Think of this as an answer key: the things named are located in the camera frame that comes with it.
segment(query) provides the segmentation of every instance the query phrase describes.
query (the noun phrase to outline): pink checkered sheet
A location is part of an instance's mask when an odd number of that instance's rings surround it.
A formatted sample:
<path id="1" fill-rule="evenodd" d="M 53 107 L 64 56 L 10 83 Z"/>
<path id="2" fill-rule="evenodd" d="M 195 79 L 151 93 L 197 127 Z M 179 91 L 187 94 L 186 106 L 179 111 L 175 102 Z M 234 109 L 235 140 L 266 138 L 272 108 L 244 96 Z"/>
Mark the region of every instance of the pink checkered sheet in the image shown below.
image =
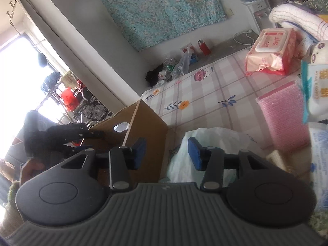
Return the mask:
<path id="1" fill-rule="evenodd" d="M 300 62 L 292 59 L 290 74 L 279 76 L 245 70 L 242 50 L 192 71 L 141 96 L 169 126 L 167 148 L 181 143 L 185 132 L 224 127 L 250 135 L 262 149 L 273 143 L 255 99 L 298 79 Z"/>

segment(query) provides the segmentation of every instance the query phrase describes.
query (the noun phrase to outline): gray curtain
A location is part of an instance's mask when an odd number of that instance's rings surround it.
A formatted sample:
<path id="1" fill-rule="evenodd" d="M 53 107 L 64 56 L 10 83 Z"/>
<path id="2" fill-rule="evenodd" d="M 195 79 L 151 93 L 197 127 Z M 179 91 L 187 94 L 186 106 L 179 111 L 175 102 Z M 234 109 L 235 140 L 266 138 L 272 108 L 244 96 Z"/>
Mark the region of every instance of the gray curtain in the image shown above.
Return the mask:
<path id="1" fill-rule="evenodd" d="M 117 113 L 125 105 L 82 63 L 72 50 L 61 40 L 54 30 L 45 22 L 29 0 L 19 0 L 25 12 L 30 16 L 43 36 L 51 44 L 60 58 L 68 65 L 69 69 L 83 82 L 83 84 L 96 96 L 109 110 Z"/>

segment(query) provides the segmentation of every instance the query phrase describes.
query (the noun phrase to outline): concrete floor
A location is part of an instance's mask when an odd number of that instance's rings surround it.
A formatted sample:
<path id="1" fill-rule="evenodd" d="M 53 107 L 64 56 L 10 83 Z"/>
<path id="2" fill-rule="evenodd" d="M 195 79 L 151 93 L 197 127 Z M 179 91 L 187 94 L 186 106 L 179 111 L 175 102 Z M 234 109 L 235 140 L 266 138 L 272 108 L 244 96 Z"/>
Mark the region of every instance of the concrete floor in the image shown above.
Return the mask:
<path id="1" fill-rule="evenodd" d="M 258 35 L 253 31 L 248 36 L 252 37 L 254 40 L 258 38 Z M 246 37 L 246 34 L 242 33 L 236 36 L 237 41 L 241 43 L 251 43 L 252 40 Z M 233 38 L 230 38 L 224 42 L 221 42 L 217 46 L 211 49 L 211 53 L 207 56 L 204 54 L 198 54 L 199 61 L 193 63 L 189 66 L 189 71 L 197 70 L 205 65 L 215 62 L 216 60 L 222 59 L 228 55 L 236 53 L 242 49 L 245 49 L 249 46 L 239 44 L 234 41 Z"/>

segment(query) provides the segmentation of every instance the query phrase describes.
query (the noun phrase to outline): folded blanket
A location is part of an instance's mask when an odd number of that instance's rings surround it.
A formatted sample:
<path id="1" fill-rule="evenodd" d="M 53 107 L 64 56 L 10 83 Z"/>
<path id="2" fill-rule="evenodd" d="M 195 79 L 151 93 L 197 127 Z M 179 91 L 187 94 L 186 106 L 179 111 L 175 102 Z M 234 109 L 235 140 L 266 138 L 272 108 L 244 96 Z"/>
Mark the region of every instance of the folded blanket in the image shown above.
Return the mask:
<path id="1" fill-rule="evenodd" d="M 302 5 L 317 14 L 328 13 L 328 0 L 294 0 L 288 2 L 296 5 Z"/>
<path id="2" fill-rule="evenodd" d="M 282 21 L 279 22 L 279 24 L 283 28 L 293 28 L 296 33 L 296 39 L 301 42 L 303 39 L 308 38 L 311 41 L 313 41 L 314 44 L 317 44 L 319 41 L 313 37 L 311 34 L 309 34 L 305 29 L 301 28 L 299 25 L 292 23 L 290 21 Z"/>
<path id="3" fill-rule="evenodd" d="M 299 25 L 319 41 L 328 40 L 327 15 L 316 15 L 310 10 L 301 9 L 290 3 L 276 6 L 270 13 L 271 22 L 290 21 Z"/>

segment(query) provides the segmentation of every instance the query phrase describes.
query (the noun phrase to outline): orange flower print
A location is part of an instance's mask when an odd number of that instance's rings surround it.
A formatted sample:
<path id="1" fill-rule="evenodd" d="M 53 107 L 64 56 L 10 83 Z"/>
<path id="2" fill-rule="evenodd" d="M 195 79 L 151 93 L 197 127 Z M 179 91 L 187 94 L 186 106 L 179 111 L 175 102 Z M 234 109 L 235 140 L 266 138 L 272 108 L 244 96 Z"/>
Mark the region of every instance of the orange flower print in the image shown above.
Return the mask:
<path id="1" fill-rule="evenodd" d="M 185 108 L 187 108 L 189 105 L 189 101 L 183 101 L 180 105 L 179 105 L 179 109 L 183 110 Z"/>

